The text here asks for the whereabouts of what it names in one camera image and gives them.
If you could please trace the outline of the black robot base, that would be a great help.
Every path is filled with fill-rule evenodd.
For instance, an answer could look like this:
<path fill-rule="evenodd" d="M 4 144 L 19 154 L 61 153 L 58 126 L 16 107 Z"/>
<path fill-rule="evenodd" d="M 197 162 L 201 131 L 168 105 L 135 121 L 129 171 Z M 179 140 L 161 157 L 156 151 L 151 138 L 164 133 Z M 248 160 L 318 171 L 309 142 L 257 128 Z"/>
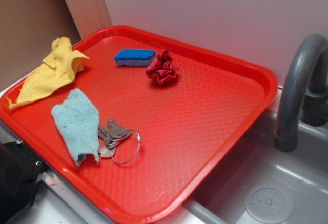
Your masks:
<path fill-rule="evenodd" d="M 1 143 L 1 223 L 33 206 L 44 170 L 44 161 L 28 144 Z"/>

